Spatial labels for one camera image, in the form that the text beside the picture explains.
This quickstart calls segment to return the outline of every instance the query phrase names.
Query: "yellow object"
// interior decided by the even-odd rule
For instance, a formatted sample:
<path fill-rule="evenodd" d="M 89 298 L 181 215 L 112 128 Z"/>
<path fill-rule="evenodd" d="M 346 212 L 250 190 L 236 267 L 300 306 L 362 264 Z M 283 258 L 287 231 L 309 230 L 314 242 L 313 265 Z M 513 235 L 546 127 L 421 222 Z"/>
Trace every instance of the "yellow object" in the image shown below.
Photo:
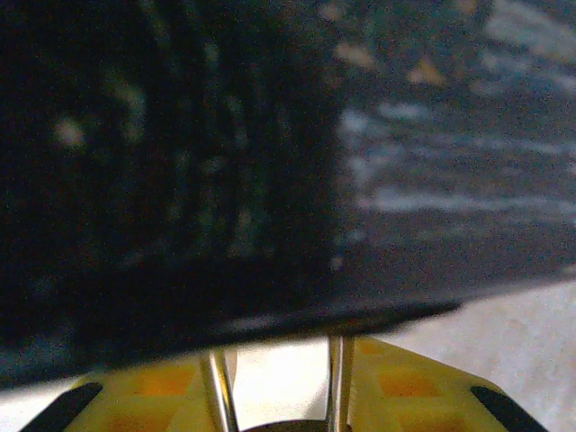
<path fill-rule="evenodd" d="M 354 432 L 507 432 L 470 392 L 493 383 L 371 338 L 355 343 Z"/>
<path fill-rule="evenodd" d="M 473 396 L 486 380 L 372 338 L 355 341 L 354 432 L 507 432 Z M 231 375 L 235 374 L 232 361 Z M 100 393 L 66 432 L 212 432 L 196 357 L 87 376 Z"/>

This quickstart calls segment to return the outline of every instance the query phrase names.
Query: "metal pin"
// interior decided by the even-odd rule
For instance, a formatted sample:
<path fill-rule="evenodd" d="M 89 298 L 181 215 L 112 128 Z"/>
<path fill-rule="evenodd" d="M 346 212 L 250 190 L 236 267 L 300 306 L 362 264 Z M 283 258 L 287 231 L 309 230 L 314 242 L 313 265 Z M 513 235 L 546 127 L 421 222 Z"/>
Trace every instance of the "metal pin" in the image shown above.
<path fill-rule="evenodd" d="M 201 358 L 208 407 L 217 432 L 238 432 L 236 411 L 224 354 L 210 351 Z"/>
<path fill-rule="evenodd" d="M 350 385 L 352 383 L 352 362 L 354 359 L 353 337 L 330 337 L 328 405 L 326 421 L 328 432 L 347 431 Z"/>

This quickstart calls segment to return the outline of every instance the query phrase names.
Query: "dark object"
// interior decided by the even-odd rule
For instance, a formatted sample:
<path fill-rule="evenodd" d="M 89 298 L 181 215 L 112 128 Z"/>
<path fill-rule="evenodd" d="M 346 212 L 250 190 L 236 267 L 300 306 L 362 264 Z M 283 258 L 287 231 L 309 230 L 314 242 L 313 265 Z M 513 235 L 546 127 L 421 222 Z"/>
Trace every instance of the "dark object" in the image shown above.
<path fill-rule="evenodd" d="M 64 432 L 101 390 L 98 382 L 88 382 L 62 393 L 21 432 Z"/>
<path fill-rule="evenodd" d="M 522 407 L 505 394 L 486 387 L 472 387 L 470 391 L 508 432 L 547 432 Z"/>
<path fill-rule="evenodd" d="M 572 278 L 575 29 L 446 5 L 3 2 L 0 386 Z"/>

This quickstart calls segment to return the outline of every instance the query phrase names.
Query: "white surface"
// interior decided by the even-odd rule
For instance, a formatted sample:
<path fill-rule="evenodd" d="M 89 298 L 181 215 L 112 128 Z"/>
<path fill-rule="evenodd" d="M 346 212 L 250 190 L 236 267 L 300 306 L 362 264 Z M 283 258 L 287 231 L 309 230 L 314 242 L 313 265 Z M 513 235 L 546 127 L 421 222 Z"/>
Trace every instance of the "white surface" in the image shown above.
<path fill-rule="evenodd" d="M 576 432 L 576 284 L 478 301 L 379 338 L 495 382 L 551 432 Z M 323 417 L 326 375 L 324 340 L 243 348 L 240 426 Z M 69 385 L 0 393 L 0 431 L 19 430 Z"/>

